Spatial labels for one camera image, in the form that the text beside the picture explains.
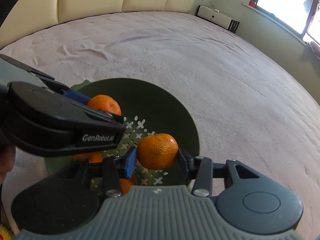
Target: window sill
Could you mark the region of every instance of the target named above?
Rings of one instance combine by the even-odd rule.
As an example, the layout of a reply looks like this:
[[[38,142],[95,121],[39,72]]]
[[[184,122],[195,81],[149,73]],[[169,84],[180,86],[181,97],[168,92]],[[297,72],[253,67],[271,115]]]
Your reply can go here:
[[[246,6],[248,8],[250,8],[251,10],[262,14],[264,17],[267,17],[270,21],[278,24],[280,27],[282,27],[283,29],[285,29],[287,32],[289,32],[292,36],[294,36],[298,41],[300,41],[304,46],[307,46],[307,43],[304,42],[300,37],[298,37],[296,34],[294,34],[292,31],[290,31],[288,28],[286,28],[285,26],[283,26],[281,23],[277,22],[275,19],[271,18],[269,15],[266,15],[265,13],[259,11],[258,9],[246,4],[246,3],[241,3],[243,6]]]

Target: cable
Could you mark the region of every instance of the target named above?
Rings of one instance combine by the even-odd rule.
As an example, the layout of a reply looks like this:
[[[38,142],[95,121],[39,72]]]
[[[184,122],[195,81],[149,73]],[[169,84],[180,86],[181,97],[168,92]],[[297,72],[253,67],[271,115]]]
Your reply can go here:
[[[215,9],[215,7],[212,5],[212,3],[211,3],[211,2],[208,2],[208,3],[207,3],[207,6],[208,6],[208,4],[211,4],[210,6],[211,6],[211,7],[213,7],[213,8]]]

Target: red cup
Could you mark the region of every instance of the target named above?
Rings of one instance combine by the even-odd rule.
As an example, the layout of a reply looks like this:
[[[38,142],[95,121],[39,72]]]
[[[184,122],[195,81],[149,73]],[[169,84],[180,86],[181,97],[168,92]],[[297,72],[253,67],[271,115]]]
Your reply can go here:
[[[251,6],[251,7],[255,7],[256,6],[256,2],[255,1],[253,1],[253,0],[251,0],[250,2],[249,2],[249,5]]]

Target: human hand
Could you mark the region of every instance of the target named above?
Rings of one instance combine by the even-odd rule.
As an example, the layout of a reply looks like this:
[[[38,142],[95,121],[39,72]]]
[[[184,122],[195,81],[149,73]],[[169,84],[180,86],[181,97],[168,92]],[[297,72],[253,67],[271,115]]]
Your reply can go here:
[[[16,147],[14,145],[0,150],[0,184],[4,181],[7,173],[12,171],[15,158]]]

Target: bed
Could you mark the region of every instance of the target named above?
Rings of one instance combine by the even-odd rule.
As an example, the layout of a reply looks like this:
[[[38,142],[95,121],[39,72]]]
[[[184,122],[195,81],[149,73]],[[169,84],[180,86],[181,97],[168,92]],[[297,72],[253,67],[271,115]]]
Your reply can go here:
[[[0,53],[68,86],[113,77],[152,82],[193,117],[201,155],[236,158],[296,192],[298,233],[320,233],[320,108],[284,69],[231,32],[187,14],[194,0],[17,0],[0,27]],[[4,182],[15,195],[47,176],[18,150]],[[214,193],[223,182],[213,180]]]

